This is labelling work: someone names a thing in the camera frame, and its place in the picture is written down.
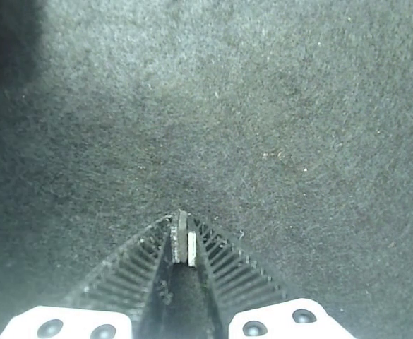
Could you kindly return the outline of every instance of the gray carpet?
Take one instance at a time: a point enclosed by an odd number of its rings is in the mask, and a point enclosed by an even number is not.
[[[176,208],[413,339],[413,1],[1,0],[0,331]]]

